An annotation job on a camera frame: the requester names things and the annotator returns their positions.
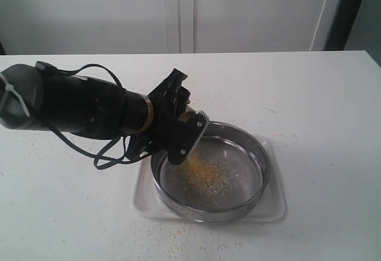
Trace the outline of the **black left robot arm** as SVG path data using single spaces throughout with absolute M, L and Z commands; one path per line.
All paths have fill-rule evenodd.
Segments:
M 49 63 L 15 64 L 1 72 L 1 124 L 15 130 L 66 133 L 107 146 L 93 155 L 104 168 L 129 164 L 159 150 L 185 160 L 199 133 L 187 115 L 186 75 L 173 70 L 147 95 L 126 90 L 120 80 L 81 76 Z

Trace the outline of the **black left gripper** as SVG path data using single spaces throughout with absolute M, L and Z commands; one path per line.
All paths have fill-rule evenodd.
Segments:
M 168 131 L 175 120 L 186 112 L 190 91 L 182 86 L 187 75 L 174 68 L 149 94 L 153 116 L 149 127 L 141 133 L 144 152 L 153 155 L 160 150 L 167 152 Z

